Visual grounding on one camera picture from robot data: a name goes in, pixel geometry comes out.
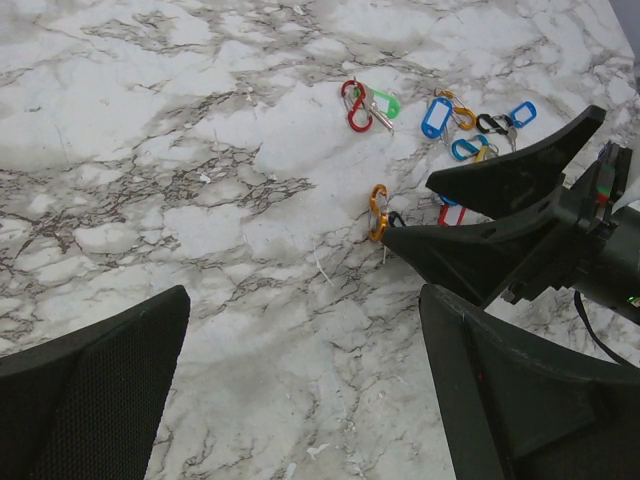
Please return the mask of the red carabiner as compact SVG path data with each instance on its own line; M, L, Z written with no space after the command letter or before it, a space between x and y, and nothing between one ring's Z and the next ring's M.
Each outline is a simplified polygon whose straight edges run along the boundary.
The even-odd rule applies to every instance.
M349 127L357 133L369 130L373 123L371 114L365 113L366 122L364 124L359 124L356 121L356 115L364 109L364 100L366 99L364 85L356 78L347 80L342 84L340 94L345 104L346 120Z

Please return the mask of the yellow key tag with key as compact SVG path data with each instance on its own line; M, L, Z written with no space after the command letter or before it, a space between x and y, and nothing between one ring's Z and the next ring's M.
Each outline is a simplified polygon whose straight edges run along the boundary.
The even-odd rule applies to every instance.
M493 158L496 158L498 156L499 156L499 149L498 149L497 146L495 146L494 144L483 145L479 149L479 151L478 151L478 153L477 153L477 155L476 155L476 157L474 159L474 162L475 163L483 162L485 160L493 159Z

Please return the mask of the light blue carabiner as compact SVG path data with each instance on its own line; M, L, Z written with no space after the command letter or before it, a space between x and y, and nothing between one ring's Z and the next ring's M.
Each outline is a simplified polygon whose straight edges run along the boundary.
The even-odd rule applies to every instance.
M449 206L456 206L456 205L458 205L458 203L457 203L457 202L455 202L455 201L453 201L453 200L450 200L450 199L448 199L448 198L444 197L443 195L439 195L439 199L442 201L442 203L443 203L444 205L449 205Z

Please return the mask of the blue key tag with key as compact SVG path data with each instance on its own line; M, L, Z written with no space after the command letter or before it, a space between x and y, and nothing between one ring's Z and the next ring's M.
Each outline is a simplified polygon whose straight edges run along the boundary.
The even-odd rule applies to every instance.
M434 98L421 122L421 132L432 140L441 140L449 145L448 122L453 113L452 102L445 97Z

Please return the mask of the orange carabiner front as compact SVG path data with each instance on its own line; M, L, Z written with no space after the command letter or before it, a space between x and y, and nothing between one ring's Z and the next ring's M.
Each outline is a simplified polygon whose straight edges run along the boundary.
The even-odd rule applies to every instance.
M436 88L434 93L438 97L447 98L452 103L454 122L460 129L470 131L476 128L476 115L451 90Z

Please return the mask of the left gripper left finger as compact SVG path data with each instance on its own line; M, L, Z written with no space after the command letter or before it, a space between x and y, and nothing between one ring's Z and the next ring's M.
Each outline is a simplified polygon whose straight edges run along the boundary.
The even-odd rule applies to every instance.
M189 315L175 286L2 357L2 478L144 478Z

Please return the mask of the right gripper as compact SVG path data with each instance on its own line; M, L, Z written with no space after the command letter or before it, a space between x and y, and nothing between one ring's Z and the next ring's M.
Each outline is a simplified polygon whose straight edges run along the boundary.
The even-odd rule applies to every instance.
M513 153L432 173L426 187L489 221L391 227L382 243L428 283L487 307L572 288L628 320L639 318L639 212L614 209L632 150L605 144L566 188L564 169L606 118L588 106L552 135Z

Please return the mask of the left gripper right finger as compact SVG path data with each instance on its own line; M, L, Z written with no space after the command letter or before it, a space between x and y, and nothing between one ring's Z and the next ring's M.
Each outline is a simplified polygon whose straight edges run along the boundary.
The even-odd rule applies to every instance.
M639 371L569 350L433 284L419 298L459 479L636 479Z

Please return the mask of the orange carabiner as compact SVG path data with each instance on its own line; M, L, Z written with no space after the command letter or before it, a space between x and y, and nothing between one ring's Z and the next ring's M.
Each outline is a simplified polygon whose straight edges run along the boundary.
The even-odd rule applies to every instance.
M374 219L374 224L369 228L371 241L380 241L389 226L389 218L386 211L387 200L387 187L384 184L376 184L369 196L369 209Z
M476 115L451 90L436 88L434 93L438 97L447 98L452 103L454 122L460 129L470 131L476 128Z

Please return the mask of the red key tag with key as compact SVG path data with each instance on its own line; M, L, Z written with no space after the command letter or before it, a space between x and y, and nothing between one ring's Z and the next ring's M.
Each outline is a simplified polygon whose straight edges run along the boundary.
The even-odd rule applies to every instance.
M442 226L461 225L467 209L459 204L444 204L441 207L438 224Z

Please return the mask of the blue carabiner front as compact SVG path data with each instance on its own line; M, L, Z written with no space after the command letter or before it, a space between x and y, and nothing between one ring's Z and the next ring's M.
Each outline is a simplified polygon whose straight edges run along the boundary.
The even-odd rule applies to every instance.
M458 161L464 161L476 157L482 147L488 147L489 140L482 134L471 138L457 139L451 144L451 153Z

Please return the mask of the green key tag with key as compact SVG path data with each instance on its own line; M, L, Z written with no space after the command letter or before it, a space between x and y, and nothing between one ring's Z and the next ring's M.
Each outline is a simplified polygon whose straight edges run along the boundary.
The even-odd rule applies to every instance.
M365 111L381 123L391 135L395 134L393 120L401 111L399 101L395 97L372 89L363 82L355 83L353 96L361 98Z

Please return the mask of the black key tag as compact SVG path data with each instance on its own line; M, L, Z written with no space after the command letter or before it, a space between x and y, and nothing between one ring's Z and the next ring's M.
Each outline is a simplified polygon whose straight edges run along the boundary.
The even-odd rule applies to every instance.
M394 228L406 226L406 222L404 221L400 213L397 211L390 211L388 213L388 223L390 227L394 227Z

